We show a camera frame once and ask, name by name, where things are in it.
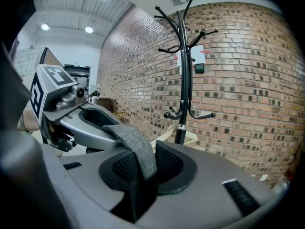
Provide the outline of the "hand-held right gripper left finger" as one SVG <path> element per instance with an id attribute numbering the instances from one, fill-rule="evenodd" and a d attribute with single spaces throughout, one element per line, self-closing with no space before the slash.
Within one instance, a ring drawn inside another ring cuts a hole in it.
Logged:
<path id="1" fill-rule="evenodd" d="M 58 157 L 55 149 L 43 144 L 42 155 L 57 195 L 67 213 L 71 229 L 155 229 L 156 222 L 144 218 L 135 224 L 110 211 L 124 193 L 112 190 L 101 179 L 101 163 L 130 150 L 119 147 L 92 154 Z"/>

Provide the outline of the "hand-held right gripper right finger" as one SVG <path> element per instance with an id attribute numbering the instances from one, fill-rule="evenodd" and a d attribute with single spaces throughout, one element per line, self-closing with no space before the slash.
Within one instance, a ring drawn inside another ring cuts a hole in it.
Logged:
<path id="1" fill-rule="evenodd" d="M 142 229 L 261 229 L 283 198 L 220 155 L 166 141 L 157 145 L 187 155 L 197 172 L 180 193 L 157 196 L 137 221 Z"/>

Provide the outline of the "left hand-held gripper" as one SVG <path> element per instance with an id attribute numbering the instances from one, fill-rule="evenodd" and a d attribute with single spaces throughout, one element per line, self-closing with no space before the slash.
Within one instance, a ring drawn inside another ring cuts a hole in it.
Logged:
<path id="1" fill-rule="evenodd" d="M 114 134 L 102 130 L 105 125 L 122 125 L 122 122 L 105 107 L 87 103 L 85 87 L 62 67 L 37 65 L 30 91 L 30 104 L 43 143 L 64 152 L 76 144 L 96 150 L 122 146 Z M 80 112 L 72 112 L 78 107 Z"/>

